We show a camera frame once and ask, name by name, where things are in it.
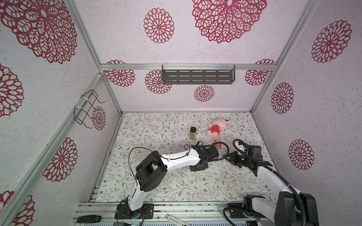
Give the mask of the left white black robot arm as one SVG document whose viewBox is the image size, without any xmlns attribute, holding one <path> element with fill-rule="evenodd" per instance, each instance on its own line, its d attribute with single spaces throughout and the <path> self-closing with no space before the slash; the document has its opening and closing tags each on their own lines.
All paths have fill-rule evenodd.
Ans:
<svg viewBox="0 0 362 226">
<path fill-rule="evenodd" d="M 194 145 L 188 150 L 175 154 L 160 154 L 151 151 L 136 167 L 134 191 L 118 205 L 116 220 L 152 219 L 154 205 L 145 204 L 148 192 L 156 189 L 164 177 L 177 169 L 189 167 L 193 172 L 208 169 L 208 163 L 217 161 L 219 152 L 215 146 Z"/>
</svg>

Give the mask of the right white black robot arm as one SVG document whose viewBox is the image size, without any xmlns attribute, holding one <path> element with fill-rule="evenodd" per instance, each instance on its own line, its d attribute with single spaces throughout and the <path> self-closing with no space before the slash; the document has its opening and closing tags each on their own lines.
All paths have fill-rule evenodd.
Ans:
<svg viewBox="0 0 362 226">
<path fill-rule="evenodd" d="M 317 226 L 319 217 L 316 200 L 294 188 L 272 165 L 263 161 L 261 148 L 257 146 L 235 146 L 236 151 L 225 155 L 234 166 L 249 168 L 275 194 L 277 202 L 268 201 L 260 195 L 247 195 L 242 204 L 230 204 L 222 210 L 231 218 L 266 218 L 276 226 Z"/>
</svg>

